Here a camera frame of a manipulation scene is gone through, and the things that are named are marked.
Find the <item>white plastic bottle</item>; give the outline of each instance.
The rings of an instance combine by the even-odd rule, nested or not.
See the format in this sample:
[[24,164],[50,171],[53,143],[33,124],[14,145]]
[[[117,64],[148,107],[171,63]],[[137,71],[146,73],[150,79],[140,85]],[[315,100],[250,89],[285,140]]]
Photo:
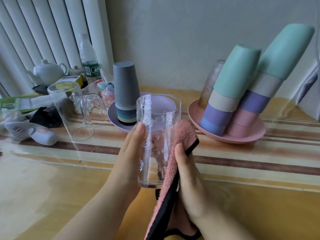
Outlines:
[[80,58],[82,66],[84,68],[88,83],[92,83],[95,80],[101,79],[99,63],[96,52],[92,47],[87,33],[80,34]]

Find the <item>green label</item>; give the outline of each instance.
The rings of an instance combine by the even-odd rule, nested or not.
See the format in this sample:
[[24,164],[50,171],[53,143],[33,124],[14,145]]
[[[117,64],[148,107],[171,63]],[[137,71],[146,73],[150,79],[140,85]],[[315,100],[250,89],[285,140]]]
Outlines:
[[99,64],[82,64],[87,77],[101,76]]

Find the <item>white teapot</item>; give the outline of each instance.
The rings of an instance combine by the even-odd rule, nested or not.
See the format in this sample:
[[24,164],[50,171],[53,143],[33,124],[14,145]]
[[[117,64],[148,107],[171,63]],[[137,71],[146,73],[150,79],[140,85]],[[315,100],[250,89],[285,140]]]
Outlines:
[[65,64],[54,64],[49,63],[48,60],[41,60],[41,63],[35,65],[33,68],[33,73],[31,71],[24,71],[28,74],[30,80],[36,85],[50,86],[58,81],[60,78],[68,74],[68,68]]

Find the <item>teapot handle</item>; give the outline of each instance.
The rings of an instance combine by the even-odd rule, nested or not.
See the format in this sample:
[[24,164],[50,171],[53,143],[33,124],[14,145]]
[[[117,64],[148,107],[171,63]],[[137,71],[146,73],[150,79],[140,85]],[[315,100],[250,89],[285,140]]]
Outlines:
[[68,75],[68,72],[69,72],[69,69],[67,68],[67,66],[66,66],[65,64],[60,63],[59,66],[61,66],[61,65],[64,66],[65,70],[64,70],[63,72],[64,72],[64,74],[67,76],[67,75]]

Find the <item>clear drinking glass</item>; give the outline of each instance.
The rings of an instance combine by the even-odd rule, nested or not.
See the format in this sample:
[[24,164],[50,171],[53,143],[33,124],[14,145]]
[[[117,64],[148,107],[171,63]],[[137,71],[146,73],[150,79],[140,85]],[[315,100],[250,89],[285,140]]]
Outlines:
[[84,141],[92,137],[94,129],[90,111],[76,82],[63,81],[48,87],[64,126],[73,141]]
[[84,101],[89,110],[92,127],[105,125],[108,116],[107,109],[102,98],[97,94],[88,94],[84,96]]
[[164,93],[152,93],[137,100],[137,122],[146,125],[146,139],[140,150],[138,183],[141,187],[161,188],[181,120],[181,101]]

